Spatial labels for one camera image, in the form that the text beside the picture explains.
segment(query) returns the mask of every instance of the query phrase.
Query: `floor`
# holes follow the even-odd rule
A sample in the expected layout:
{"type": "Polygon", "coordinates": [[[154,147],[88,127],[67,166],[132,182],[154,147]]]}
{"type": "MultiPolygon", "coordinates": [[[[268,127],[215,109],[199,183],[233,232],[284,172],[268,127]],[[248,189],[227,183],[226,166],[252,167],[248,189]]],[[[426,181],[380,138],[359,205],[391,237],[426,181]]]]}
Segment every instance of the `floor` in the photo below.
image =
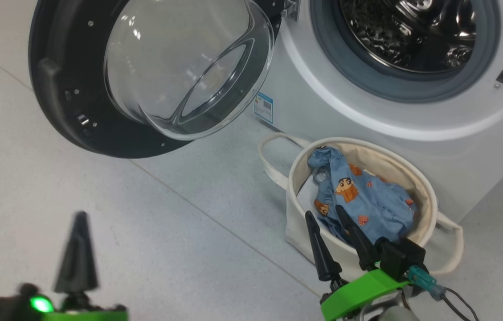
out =
{"type": "MultiPolygon", "coordinates": [[[[285,193],[257,155],[272,130],[246,111],[221,132],[156,158],[77,148],[50,126],[31,90],[34,6],[0,0],[0,295],[22,281],[51,294],[72,213],[86,210],[99,305],[125,304],[141,321],[321,319],[328,286],[284,241],[285,193]]],[[[297,152],[285,142],[266,149],[282,170],[297,152]]],[[[481,320],[503,320],[503,182],[462,225],[462,264],[439,283],[460,292],[481,320]]],[[[426,295],[410,303],[422,320],[458,319],[426,295]]]]}

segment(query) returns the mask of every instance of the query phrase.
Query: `black wire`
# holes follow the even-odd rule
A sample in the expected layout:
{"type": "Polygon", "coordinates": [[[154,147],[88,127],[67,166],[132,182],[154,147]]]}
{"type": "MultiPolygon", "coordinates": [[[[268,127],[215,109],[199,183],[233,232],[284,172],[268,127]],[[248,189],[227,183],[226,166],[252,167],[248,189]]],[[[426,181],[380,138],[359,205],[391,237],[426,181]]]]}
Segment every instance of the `black wire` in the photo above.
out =
{"type": "Polygon", "coordinates": [[[402,290],[402,303],[404,303],[404,308],[410,311],[412,310],[412,308],[410,308],[410,305],[408,304],[408,300],[406,300],[406,294],[404,293],[404,290],[402,290]]]}
{"type": "MultiPolygon", "coordinates": [[[[453,293],[459,300],[461,300],[461,302],[463,302],[463,304],[469,308],[469,310],[471,311],[471,313],[473,313],[473,317],[475,318],[475,321],[479,321],[479,318],[477,317],[477,314],[475,314],[475,311],[473,310],[473,308],[471,307],[471,305],[469,305],[467,302],[465,302],[465,300],[463,299],[463,297],[461,297],[461,295],[459,295],[459,293],[455,292],[454,290],[451,290],[449,287],[446,287],[445,290],[453,293]]],[[[449,301],[449,299],[445,296],[445,294],[441,295],[441,299],[447,304],[447,306],[449,306],[450,309],[453,310],[453,312],[455,312],[455,314],[457,314],[463,321],[471,321],[470,319],[468,319],[467,317],[465,317],[465,315],[463,315],[463,313],[459,312],[459,310],[455,307],[455,305],[453,305],[453,303],[451,303],[449,301]]]]}

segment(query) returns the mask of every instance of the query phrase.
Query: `blue clothing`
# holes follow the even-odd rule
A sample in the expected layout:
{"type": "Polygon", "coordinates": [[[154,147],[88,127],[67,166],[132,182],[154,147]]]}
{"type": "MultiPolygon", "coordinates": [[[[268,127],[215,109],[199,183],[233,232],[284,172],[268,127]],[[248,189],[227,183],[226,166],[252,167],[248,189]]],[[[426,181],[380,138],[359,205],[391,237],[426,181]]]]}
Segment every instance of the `blue clothing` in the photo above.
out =
{"type": "Polygon", "coordinates": [[[372,243],[382,236],[395,241],[412,228],[417,206],[398,184],[350,165],[335,148],[317,148],[308,161],[311,167],[330,173],[319,184],[315,207],[320,222],[337,238],[349,237],[340,224],[335,206],[341,205],[372,243]]]}

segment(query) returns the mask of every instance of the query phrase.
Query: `washing machine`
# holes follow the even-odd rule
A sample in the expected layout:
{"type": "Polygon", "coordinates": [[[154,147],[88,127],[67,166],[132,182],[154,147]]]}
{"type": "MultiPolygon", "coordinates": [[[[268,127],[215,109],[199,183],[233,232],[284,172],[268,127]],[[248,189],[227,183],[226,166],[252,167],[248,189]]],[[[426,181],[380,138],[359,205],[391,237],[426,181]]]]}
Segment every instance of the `washing machine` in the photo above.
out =
{"type": "Polygon", "coordinates": [[[388,148],[462,219],[503,178],[503,0],[300,0],[254,112],[388,148]]]}
{"type": "Polygon", "coordinates": [[[54,128],[107,156],[171,152],[251,104],[397,152],[457,221],[503,177],[503,0],[39,0],[29,71],[54,128]]]}

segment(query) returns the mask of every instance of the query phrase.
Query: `open door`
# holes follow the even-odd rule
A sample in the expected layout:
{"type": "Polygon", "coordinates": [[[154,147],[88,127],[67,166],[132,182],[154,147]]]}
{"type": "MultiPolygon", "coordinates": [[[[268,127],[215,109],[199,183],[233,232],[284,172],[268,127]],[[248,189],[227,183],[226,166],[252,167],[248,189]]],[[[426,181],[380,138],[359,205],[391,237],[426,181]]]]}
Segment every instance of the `open door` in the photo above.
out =
{"type": "Polygon", "coordinates": [[[251,0],[39,0],[32,85],[51,124],[81,148],[164,154],[253,100],[271,63],[270,18],[251,0]]]}

